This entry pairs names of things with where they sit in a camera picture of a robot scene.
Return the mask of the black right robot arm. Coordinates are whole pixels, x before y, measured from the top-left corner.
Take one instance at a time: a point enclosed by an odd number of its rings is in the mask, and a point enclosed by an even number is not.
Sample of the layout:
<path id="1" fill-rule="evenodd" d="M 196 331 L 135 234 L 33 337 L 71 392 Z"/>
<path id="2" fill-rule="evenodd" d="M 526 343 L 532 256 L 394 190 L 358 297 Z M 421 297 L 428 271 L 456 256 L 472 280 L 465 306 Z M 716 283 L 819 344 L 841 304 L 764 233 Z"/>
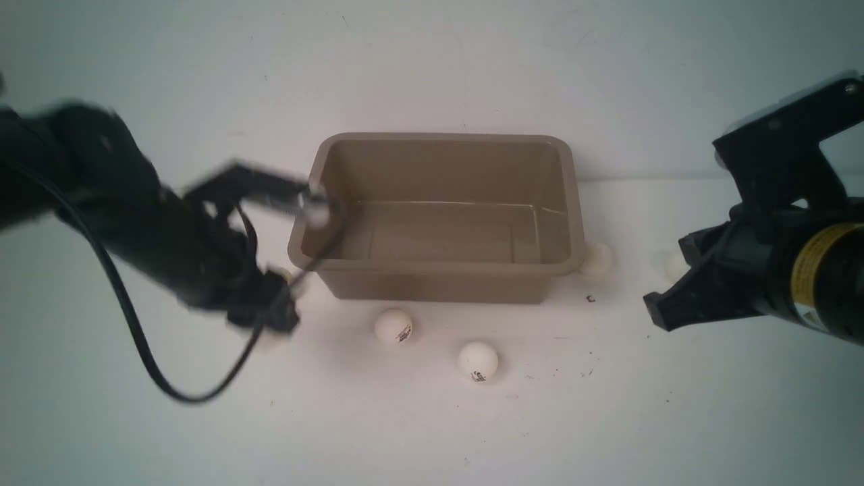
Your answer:
<path id="1" fill-rule="evenodd" d="M 737 219 L 679 247 L 688 271 L 666 292 L 644 296 L 658 328 L 770 316 L 862 344 L 861 222 L 809 221 L 765 243 Z"/>

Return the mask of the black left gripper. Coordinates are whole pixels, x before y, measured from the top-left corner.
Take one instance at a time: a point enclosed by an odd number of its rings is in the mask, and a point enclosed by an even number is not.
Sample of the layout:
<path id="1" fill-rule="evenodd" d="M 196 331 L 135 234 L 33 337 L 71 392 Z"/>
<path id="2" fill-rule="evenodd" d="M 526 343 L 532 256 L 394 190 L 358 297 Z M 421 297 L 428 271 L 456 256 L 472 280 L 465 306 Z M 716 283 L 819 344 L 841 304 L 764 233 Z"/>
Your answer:
<path id="1" fill-rule="evenodd" d="M 128 263 L 192 308 L 290 335 L 300 322 L 293 274 L 257 265 L 257 233 L 240 203 L 277 210 L 318 204 L 308 181 L 234 162 L 183 194 L 158 188 L 128 202 Z M 206 205 L 216 207 L 215 215 Z"/>

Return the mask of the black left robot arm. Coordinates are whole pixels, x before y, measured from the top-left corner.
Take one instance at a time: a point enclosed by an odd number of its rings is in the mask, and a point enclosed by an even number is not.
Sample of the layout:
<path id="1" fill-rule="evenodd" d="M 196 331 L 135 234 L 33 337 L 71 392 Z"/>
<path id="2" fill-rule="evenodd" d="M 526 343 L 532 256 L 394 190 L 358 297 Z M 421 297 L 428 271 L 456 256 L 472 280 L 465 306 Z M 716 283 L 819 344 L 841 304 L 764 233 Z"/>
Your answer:
<path id="1" fill-rule="evenodd" d="M 225 312 L 244 328 L 290 292 L 283 275 L 257 265 L 250 222 L 237 230 L 230 215 L 253 202 L 315 222 L 328 216 L 321 188 L 239 159 L 176 192 L 116 113 L 82 103 L 28 117 L 2 108 L 2 228 L 48 212 L 76 227 L 34 176 L 67 197 L 113 256 L 186 307 Z"/>

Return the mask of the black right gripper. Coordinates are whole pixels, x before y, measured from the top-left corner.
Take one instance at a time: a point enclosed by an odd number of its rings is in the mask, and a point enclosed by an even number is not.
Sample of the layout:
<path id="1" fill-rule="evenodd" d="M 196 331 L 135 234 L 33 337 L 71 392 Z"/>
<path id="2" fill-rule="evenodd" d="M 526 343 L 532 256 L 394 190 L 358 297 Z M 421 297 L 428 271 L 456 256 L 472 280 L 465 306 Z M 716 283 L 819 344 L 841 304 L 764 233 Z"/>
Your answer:
<path id="1" fill-rule="evenodd" d="M 762 234 L 743 217 L 690 233 L 679 249 L 691 270 L 666 292 L 644 295 L 651 322 L 672 332 L 695 324 L 752 316 L 795 318 L 788 249 L 796 216 L 775 216 Z"/>

